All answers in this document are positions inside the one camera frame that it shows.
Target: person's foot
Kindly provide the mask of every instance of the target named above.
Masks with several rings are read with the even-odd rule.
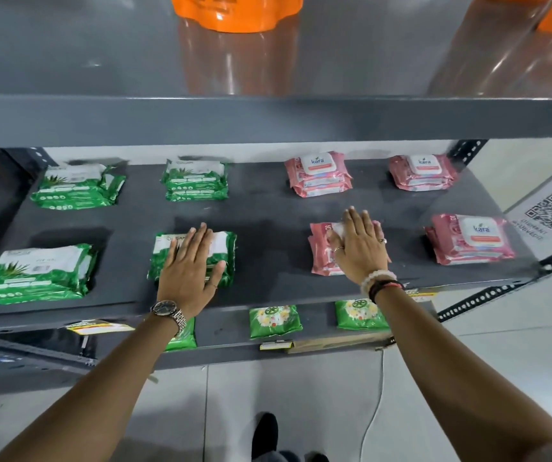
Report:
[[[264,413],[253,435],[251,459],[275,451],[278,445],[278,422],[272,413]]]
[[[330,462],[323,454],[315,454],[308,462]]]

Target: green and white wipes package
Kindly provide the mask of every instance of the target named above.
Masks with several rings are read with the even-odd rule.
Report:
[[[148,271],[148,279],[157,280],[160,272],[163,269],[164,261],[167,258],[171,241],[176,239],[178,246],[182,244],[186,234],[182,235],[167,235],[159,233],[154,242],[154,249],[150,258],[150,270]],[[237,236],[233,232],[215,232],[210,244],[210,252],[207,259],[206,281],[210,278],[212,268],[219,261],[225,261],[227,266],[222,274],[222,279],[219,282],[219,287],[231,285],[234,279],[235,272],[235,240]]]
[[[184,350],[184,349],[196,349],[197,342],[195,341],[195,318],[189,319],[186,323],[186,327],[181,334],[178,334],[172,340],[169,341],[165,347],[165,352],[171,352],[172,350]]]
[[[49,167],[30,199],[46,209],[72,210],[111,206],[126,177],[101,164]]]
[[[0,304],[81,298],[95,259],[89,244],[5,251],[0,255]]]
[[[281,336],[303,329],[295,305],[255,308],[249,314],[251,339]]]
[[[379,307],[369,299],[343,300],[336,302],[338,327],[353,331],[389,329]]]
[[[169,201],[223,200],[227,197],[225,165],[218,161],[167,160],[161,178]]]

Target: stack of green wipes packages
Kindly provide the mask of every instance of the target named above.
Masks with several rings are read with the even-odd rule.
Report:
[[[295,305],[256,308],[249,313],[251,339],[281,336],[303,329]]]
[[[343,300],[336,302],[338,327],[353,331],[389,329],[379,307],[369,299]]]
[[[175,238],[178,246],[182,244],[186,237],[183,235],[166,235],[159,233],[154,242],[152,257],[150,258],[150,270],[148,271],[148,279],[157,280],[160,272],[163,269],[164,260],[167,258],[171,241]],[[218,283],[219,287],[227,287],[234,281],[235,272],[235,240],[237,236],[233,232],[215,232],[210,244],[210,252],[208,253],[208,269],[205,274],[206,282],[210,278],[213,267],[219,261],[227,263],[225,272],[222,274],[222,279]]]
[[[0,305],[82,298],[95,267],[89,244],[28,248],[0,255]]]
[[[165,347],[165,352],[172,350],[184,350],[184,349],[196,349],[197,342],[195,342],[195,318],[189,319],[186,323],[184,331],[169,341]]]
[[[225,165],[218,161],[167,160],[161,183],[168,201],[227,199]]]
[[[126,177],[112,175],[101,164],[49,167],[39,189],[30,196],[46,209],[88,209],[116,202]]]

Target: black bracelet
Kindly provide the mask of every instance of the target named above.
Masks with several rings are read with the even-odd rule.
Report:
[[[387,279],[387,280],[377,280],[372,284],[372,287],[370,287],[370,290],[368,290],[368,296],[370,297],[370,301],[374,303],[374,298],[376,298],[376,295],[385,287],[388,285],[397,285],[401,289],[404,290],[404,286],[402,282],[398,282],[397,280],[393,279]]]

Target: bracelet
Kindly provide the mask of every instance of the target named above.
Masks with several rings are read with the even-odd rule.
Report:
[[[385,287],[399,287],[404,290],[404,286],[401,284],[401,282],[398,282],[397,280],[379,280],[377,282],[374,282],[372,284],[372,287],[370,287],[370,291],[368,292],[368,296],[370,297],[370,301],[372,303],[374,303],[374,299],[376,298],[378,293]]]
[[[362,285],[360,286],[360,290],[362,291],[362,295],[368,294],[368,286],[370,285],[370,282],[372,282],[373,279],[379,277],[380,275],[384,275],[386,277],[390,277],[393,280],[397,280],[398,278],[396,275],[391,272],[390,270],[375,270],[374,272],[371,272],[362,282]]]

